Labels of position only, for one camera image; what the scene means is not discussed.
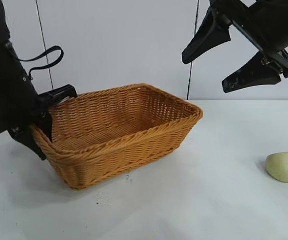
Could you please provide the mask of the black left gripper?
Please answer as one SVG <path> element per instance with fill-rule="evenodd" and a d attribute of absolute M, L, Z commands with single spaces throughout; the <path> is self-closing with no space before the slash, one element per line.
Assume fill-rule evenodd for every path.
<path fill-rule="evenodd" d="M 25 71 L 21 62 L 10 41 L 0 44 L 0 133 L 8 131 L 13 140 L 45 160 L 46 155 L 35 142 L 29 126 L 38 126 L 52 141 L 49 108 L 65 98 L 77 97 L 77 93 L 67 84 L 38 94 L 31 72 Z"/>

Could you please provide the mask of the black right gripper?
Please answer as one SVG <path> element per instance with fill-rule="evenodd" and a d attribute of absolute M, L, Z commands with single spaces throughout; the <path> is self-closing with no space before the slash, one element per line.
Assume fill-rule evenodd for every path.
<path fill-rule="evenodd" d="M 281 82 L 280 74 L 288 78 L 288 0 L 258 0 L 251 6 L 240 0 L 210 1 L 199 29 L 182 51 L 182 62 L 189 64 L 208 50 L 229 42 L 229 25 L 259 52 L 222 81 L 224 93 L 276 85 Z"/>

